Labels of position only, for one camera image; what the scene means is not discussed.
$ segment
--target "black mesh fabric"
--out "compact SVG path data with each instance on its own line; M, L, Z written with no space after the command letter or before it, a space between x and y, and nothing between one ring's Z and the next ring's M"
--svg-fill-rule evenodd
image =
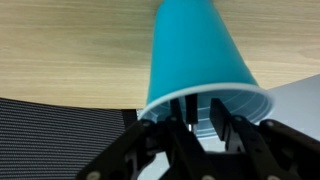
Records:
M74 179L135 120L135 110L59 107L0 98L0 179Z

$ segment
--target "wood grain surface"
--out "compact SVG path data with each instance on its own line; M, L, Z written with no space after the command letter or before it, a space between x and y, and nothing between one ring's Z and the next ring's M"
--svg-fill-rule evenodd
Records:
M160 0L0 0L0 97L145 105ZM320 73L319 0L215 0L263 88Z

